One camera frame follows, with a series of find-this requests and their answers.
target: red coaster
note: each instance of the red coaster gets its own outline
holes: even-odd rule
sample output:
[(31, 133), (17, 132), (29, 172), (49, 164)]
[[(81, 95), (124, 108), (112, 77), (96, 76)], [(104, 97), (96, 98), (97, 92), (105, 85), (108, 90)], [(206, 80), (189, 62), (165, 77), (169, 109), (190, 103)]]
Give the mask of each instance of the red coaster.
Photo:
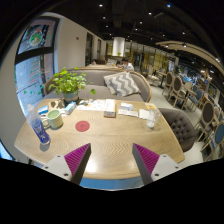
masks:
[(79, 121), (75, 125), (76, 130), (80, 132), (87, 131), (89, 127), (90, 127), (90, 124), (87, 121)]

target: wall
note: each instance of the wall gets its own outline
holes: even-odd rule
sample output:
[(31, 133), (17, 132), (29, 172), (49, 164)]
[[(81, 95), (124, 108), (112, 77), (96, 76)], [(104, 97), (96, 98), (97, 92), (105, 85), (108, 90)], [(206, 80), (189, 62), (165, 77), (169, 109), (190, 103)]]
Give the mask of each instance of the wall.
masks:
[(55, 72), (61, 70), (63, 67), (67, 69), (85, 67), (87, 32), (93, 35), (92, 59), (97, 57), (98, 39), (101, 40), (101, 54), (103, 53), (103, 55), (105, 55), (106, 41), (94, 35), (92, 32), (70, 19), (55, 13), (44, 13), (43, 16), (60, 18), (55, 41), (55, 56), (58, 60)]

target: blue bottle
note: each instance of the blue bottle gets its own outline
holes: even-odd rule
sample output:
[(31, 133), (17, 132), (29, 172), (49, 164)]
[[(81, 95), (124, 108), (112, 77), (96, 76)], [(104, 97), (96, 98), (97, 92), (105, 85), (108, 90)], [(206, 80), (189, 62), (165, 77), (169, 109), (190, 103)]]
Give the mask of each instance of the blue bottle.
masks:
[(40, 139), (41, 144), (46, 145), (50, 143), (50, 137), (44, 129), (40, 116), (35, 112), (34, 107), (31, 104), (27, 106), (28, 115), (26, 117), (28, 123), (35, 131), (36, 135)]

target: gray sofa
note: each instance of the gray sofa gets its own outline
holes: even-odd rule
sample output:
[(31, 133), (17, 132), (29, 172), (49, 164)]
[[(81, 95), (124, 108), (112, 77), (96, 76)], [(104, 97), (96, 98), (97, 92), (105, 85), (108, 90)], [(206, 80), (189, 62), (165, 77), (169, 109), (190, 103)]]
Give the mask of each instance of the gray sofa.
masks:
[[(79, 70), (73, 70), (77, 75), (80, 75), (82, 72), (86, 74), (87, 83), (93, 82), (93, 84), (86, 85), (84, 90), (79, 90), (79, 98), (80, 99), (92, 99), (93, 95), (90, 93), (91, 89), (96, 90), (96, 94), (94, 95), (94, 99), (117, 99), (117, 100), (125, 100), (125, 101), (138, 101), (138, 102), (149, 102), (151, 99), (152, 91), (147, 80), (139, 73), (131, 71), (130, 74), (137, 84), (138, 88), (141, 91), (141, 94), (132, 94), (126, 97), (118, 97), (117, 95), (112, 95), (109, 89), (106, 86), (103, 76), (113, 75), (116, 73), (123, 72), (122, 69), (115, 68), (92, 68), (92, 67), (84, 67)], [(54, 99), (54, 98), (63, 98), (63, 94), (60, 93), (59, 96), (54, 93), (54, 89), (48, 90), (50, 84), (54, 83), (52, 77), (45, 84), (45, 99)]]

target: mug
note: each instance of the mug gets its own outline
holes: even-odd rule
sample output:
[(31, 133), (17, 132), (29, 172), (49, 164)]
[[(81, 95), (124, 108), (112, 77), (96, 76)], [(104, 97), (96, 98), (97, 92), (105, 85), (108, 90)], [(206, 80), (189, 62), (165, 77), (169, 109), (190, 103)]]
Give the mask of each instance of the mug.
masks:
[(60, 128), (63, 125), (62, 116), (59, 110), (52, 110), (47, 114), (47, 119), (42, 120), (44, 128)]

